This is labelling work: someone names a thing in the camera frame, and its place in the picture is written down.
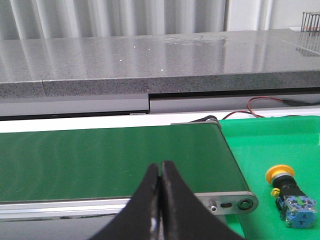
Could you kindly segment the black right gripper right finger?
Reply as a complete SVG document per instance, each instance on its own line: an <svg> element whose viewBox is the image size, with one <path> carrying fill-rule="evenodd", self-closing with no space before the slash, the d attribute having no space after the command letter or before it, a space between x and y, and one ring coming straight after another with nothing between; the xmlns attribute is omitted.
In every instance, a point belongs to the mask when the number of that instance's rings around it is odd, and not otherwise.
<svg viewBox="0 0 320 240"><path fill-rule="evenodd" d="M242 240L198 200L173 161L161 164L162 224L166 240Z"/></svg>

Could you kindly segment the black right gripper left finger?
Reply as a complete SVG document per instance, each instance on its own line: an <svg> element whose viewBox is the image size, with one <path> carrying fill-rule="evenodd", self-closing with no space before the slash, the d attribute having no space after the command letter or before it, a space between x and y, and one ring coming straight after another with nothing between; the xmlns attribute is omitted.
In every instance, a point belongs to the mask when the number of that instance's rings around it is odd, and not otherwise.
<svg viewBox="0 0 320 240"><path fill-rule="evenodd" d="M159 168L152 163L126 206L90 239L157 240L159 230Z"/></svg>

